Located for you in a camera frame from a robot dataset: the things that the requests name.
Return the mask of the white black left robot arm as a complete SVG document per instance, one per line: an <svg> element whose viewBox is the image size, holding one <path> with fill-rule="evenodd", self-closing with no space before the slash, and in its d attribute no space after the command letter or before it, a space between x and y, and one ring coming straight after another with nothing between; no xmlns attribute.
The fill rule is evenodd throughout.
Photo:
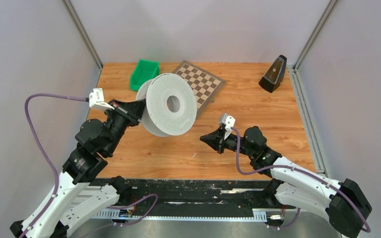
<svg viewBox="0 0 381 238"><path fill-rule="evenodd" d="M128 127L139 125L146 109L144 99L134 102L111 100L107 119L89 119L75 136L76 148L56 176L46 199L25 220L13 222L10 230L16 238L68 238L99 211L118 203L127 205L131 186L117 176L90 198L72 207L72 202L107 166Z"/></svg>

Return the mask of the green plastic bin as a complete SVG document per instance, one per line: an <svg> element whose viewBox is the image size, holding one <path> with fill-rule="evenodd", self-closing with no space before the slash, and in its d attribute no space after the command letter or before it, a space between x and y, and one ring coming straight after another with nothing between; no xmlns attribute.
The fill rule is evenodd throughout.
<svg viewBox="0 0 381 238"><path fill-rule="evenodd" d="M160 74L159 66L160 63L157 61L140 59L130 76L129 88L133 91L138 91L146 81Z"/></svg>

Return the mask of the right aluminium frame post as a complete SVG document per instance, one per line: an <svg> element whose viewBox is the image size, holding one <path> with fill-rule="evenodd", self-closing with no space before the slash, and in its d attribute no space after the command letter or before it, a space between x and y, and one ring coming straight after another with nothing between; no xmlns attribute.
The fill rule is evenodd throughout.
<svg viewBox="0 0 381 238"><path fill-rule="evenodd" d="M298 70L303 62L305 61L309 51L311 50L313 44L315 43L317 37L322 31L322 28L325 26L327 23L328 19L331 17L335 7L339 4L339 0L329 0L323 13L321 14L317 24L315 25L312 33L310 34L307 42L305 43L301 53L299 54L293 69L296 71Z"/></svg>

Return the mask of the wooden chessboard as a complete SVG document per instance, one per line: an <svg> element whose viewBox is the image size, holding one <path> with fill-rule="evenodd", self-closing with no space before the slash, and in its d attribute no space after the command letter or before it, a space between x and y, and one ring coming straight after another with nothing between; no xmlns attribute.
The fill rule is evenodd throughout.
<svg viewBox="0 0 381 238"><path fill-rule="evenodd" d="M183 78L192 88L197 105L196 117L202 114L226 84L224 79L186 60L181 62L172 73Z"/></svg>

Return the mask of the black wooden metronome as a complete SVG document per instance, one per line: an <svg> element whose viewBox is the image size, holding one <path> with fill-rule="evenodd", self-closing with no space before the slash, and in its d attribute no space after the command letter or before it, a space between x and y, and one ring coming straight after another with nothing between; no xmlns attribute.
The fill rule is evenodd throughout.
<svg viewBox="0 0 381 238"><path fill-rule="evenodd" d="M273 93L281 84L285 76L287 58L280 55L259 81L259 86L269 93Z"/></svg>

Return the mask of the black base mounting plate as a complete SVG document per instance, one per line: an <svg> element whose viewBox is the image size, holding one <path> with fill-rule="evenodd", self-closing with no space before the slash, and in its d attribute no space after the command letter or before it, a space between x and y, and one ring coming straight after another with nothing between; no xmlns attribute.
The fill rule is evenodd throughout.
<svg viewBox="0 0 381 238"><path fill-rule="evenodd" d="M248 215L251 209L280 212L283 205L265 191L268 180L181 180L128 179L130 190L116 206L131 204L149 194L136 206L135 215L149 208L153 215L220 216Z"/></svg>

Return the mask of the aluminium frame post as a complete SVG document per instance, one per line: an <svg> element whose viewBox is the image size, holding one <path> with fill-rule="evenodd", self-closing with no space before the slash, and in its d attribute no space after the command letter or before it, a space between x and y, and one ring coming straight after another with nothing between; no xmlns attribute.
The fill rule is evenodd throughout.
<svg viewBox="0 0 381 238"><path fill-rule="evenodd" d="M77 29L82 41L84 42L88 52L90 53L94 63L99 68L100 71L103 69L103 63L94 47L94 45L91 42L91 39L89 35L86 32L86 29L84 25L81 22L81 19L72 3L71 0L61 0L63 3L68 15L70 16L75 28Z"/></svg>
<svg viewBox="0 0 381 238"><path fill-rule="evenodd" d="M293 69L296 71L298 70L303 62L305 61L309 51L311 50L313 44L315 43L317 37L322 31L322 28L325 26L327 23L328 19L331 17L335 7L339 4L339 0L329 0L323 13L321 14L317 24L315 25L312 33L310 34L307 42L305 43L301 53L299 54Z"/></svg>

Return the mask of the white perforated cable spool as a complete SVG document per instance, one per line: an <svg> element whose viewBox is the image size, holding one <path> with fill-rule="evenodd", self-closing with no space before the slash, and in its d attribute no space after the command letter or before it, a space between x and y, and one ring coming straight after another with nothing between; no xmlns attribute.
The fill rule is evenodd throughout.
<svg viewBox="0 0 381 238"><path fill-rule="evenodd" d="M195 94L177 74L163 73L146 81L139 88L135 99L146 101L141 124L155 136L182 135L195 122Z"/></svg>

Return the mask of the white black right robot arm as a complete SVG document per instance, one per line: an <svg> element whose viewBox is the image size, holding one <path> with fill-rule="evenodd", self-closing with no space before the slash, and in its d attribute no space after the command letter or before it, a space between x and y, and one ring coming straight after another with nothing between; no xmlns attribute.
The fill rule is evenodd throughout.
<svg viewBox="0 0 381 238"><path fill-rule="evenodd" d="M243 136L231 131L236 129L222 125L200 140L219 154L226 149L234 151L239 173L270 177L271 184L263 194L266 205L276 207L281 203L314 213L348 238L356 238L361 231L371 232L367 218L372 207L355 181L347 178L341 182L298 166L271 149L257 126L246 129ZM249 157L252 172L241 170L241 154Z"/></svg>

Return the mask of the left aluminium frame post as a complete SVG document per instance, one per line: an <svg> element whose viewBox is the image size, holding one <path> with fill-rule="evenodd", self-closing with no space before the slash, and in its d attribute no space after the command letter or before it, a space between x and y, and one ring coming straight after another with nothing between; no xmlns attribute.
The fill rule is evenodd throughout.
<svg viewBox="0 0 381 238"><path fill-rule="evenodd" d="M88 52L90 53L94 63L99 68L100 71L103 69L103 63L94 47L94 45L91 42L91 39L89 35L86 32L86 29L84 25L81 22L81 19L72 3L71 0L61 0L63 3L68 15L70 16L75 28L77 29L82 41L84 42Z"/></svg>

